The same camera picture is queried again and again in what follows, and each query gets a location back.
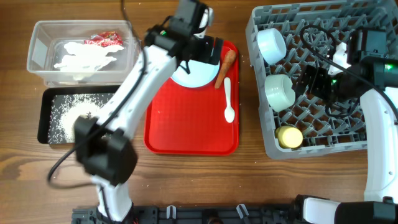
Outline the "light blue bowl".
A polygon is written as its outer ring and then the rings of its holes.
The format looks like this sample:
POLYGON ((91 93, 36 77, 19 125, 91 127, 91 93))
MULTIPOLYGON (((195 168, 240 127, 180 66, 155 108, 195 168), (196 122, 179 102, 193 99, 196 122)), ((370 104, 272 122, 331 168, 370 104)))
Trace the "light blue bowl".
POLYGON ((260 30, 257 33, 257 43, 263 59, 269 65, 275 65, 286 55, 285 40, 275 28, 260 30))

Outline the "white plastic spoon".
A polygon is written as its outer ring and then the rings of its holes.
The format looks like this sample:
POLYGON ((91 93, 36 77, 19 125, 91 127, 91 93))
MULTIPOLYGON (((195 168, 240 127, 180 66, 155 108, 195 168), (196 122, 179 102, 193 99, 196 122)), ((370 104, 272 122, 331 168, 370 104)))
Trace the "white plastic spoon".
POLYGON ((224 117, 228 123, 232 123, 234 121, 235 112, 231 106, 231 80, 228 77, 224 79, 224 93, 226 97, 226 108, 224 110, 224 117))

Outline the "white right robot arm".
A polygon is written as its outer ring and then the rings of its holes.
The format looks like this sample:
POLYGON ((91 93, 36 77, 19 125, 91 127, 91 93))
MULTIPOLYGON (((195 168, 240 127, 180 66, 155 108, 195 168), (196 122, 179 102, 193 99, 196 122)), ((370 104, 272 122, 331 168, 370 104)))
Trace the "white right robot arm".
POLYGON ((397 61, 387 50, 386 31, 360 28, 350 34, 348 68, 318 53, 299 32, 303 45, 317 58, 340 70, 307 66, 295 91, 324 101, 328 113, 336 102, 356 99, 366 122, 368 175, 362 202, 335 202, 299 195, 291 219, 302 223, 397 223, 397 61))

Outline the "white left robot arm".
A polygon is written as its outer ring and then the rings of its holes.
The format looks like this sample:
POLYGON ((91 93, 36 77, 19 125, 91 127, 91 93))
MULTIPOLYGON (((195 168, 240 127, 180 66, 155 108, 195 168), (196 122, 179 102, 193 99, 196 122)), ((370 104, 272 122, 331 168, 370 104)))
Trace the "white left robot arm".
POLYGON ((137 164, 131 139, 161 86, 191 60, 212 64, 220 57, 206 30, 213 10, 200 1, 180 1, 175 14, 147 30, 137 62, 113 97, 92 118, 75 121, 77 161, 96 185, 93 223, 135 223, 127 181, 137 164))

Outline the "large light blue plate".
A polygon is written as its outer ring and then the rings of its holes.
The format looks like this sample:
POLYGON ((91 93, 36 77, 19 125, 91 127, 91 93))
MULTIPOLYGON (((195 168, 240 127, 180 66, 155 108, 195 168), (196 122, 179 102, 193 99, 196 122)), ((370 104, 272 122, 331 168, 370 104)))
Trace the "large light blue plate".
POLYGON ((171 76, 171 79, 180 86, 198 88, 209 84, 217 76, 220 63, 213 65, 190 60, 188 67, 190 73, 187 73, 182 67, 178 67, 171 76))

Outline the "green bowl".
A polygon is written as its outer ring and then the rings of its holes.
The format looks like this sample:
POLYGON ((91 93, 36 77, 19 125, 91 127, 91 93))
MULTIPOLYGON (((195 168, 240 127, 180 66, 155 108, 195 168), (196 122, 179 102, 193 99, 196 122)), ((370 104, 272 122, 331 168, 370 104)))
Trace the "green bowl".
POLYGON ((264 82, 266 98, 275 112, 286 110, 295 103, 291 79, 284 74, 269 75, 264 82))

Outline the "yellow cup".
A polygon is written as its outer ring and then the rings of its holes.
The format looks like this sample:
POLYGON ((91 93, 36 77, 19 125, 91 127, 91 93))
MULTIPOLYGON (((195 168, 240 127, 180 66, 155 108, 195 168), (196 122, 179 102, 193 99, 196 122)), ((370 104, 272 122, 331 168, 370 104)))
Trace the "yellow cup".
POLYGON ((282 148, 297 148, 303 142, 302 132, 291 126, 281 126, 276 129, 275 136, 282 148))

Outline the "orange carrot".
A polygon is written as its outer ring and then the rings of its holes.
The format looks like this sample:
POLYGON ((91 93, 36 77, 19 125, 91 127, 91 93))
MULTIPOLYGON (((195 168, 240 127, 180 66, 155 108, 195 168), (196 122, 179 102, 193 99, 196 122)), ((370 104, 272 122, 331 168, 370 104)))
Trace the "orange carrot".
POLYGON ((235 60, 236 52, 233 50, 229 50, 224 57, 223 63, 221 64, 221 68, 215 82, 215 89, 218 89, 221 86, 223 79, 225 78, 229 68, 232 66, 235 60))

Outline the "white rice pile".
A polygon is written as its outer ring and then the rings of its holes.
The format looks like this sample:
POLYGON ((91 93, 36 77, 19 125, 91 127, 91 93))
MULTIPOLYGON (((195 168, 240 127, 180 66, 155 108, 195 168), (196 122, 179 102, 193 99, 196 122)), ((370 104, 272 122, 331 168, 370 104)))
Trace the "white rice pile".
POLYGON ((75 142, 74 124, 79 116, 91 118, 114 93, 56 95, 52 100, 48 131, 49 144, 75 142))

